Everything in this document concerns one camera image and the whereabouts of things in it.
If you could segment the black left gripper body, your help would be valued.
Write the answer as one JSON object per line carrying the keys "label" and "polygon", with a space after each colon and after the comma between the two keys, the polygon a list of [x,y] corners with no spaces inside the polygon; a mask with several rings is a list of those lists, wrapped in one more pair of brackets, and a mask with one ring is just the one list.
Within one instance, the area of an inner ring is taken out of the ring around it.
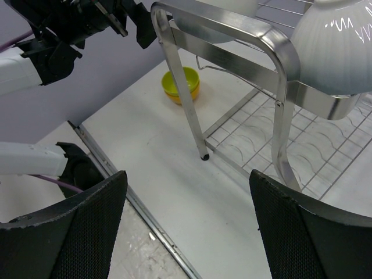
{"label": "black left gripper body", "polygon": [[126,37],[126,22],[115,16],[115,4],[115,1],[59,1],[55,34],[77,48],[84,48],[87,38],[108,27]]}

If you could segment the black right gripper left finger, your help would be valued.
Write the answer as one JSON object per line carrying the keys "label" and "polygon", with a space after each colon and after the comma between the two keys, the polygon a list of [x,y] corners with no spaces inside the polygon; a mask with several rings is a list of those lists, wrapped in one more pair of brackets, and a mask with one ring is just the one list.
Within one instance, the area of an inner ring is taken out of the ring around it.
{"label": "black right gripper left finger", "polygon": [[126,193],[127,174],[119,171],[1,224],[1,278],[108,278]]}

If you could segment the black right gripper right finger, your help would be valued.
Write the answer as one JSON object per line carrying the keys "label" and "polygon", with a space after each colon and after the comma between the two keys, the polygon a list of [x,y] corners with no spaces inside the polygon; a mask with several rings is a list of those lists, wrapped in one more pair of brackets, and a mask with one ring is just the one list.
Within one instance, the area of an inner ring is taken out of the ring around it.
{"label": "black right gripper right finger", "polygon": [[258,170],[249,186],[272,278],[371,278],[371,217],[318,201]]}

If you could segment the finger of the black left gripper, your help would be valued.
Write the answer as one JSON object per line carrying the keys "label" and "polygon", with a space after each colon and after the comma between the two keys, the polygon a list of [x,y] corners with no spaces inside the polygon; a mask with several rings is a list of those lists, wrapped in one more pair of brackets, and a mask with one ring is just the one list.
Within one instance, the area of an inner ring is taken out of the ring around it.
{"label": "finger of the black left gripper", "polygon": [[142,49],[148,48],[157,38],[151,19],[151,13],[142,2],[127,1],[127,14],[136,25],[136,40]]}

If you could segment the large white bowl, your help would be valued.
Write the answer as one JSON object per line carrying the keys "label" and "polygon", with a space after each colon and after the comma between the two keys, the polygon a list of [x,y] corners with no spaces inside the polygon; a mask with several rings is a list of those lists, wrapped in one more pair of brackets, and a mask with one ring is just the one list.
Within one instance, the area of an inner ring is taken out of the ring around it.
{"label": "large white bowl", "polygon": [[371,92],[371,1],[314,1],[291,42],[302,83],[328,95]]}
{"label": "large white bowl", "polygon": [[[224,12],[218,12],[218,19],[221,21],[226,18],[227,11],[239,15],[255,18],[259,8],[259,1],[244,0],[244,1],[200,1],[211,6],[223,9]],[[194,37],[205,40],[211,44],[222,44],[233,41],[234,38],[224,33],[208,28],[203,24],[196,23],[189,16],[183,16],[179,13],[173,13],[173,18],[177,27]]]}

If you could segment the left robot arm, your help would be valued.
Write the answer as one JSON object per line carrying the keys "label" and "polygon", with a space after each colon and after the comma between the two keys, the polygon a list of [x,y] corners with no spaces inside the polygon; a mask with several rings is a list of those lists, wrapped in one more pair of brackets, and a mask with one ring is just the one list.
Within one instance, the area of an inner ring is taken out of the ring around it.
{"label": "left robot arm", "polygon": [[[127,36],[127,20],[136,40],[147,48],[156,39],[150,12],[134,1],[8,1],[31,30],[1,46],[1,94],[46,86],[68,77],[82,57],[87,38],[112,28]],[[29,175],[54,182],[65,196],[102,181],[88,155],[77,145],[1,143],[1,174]]]}

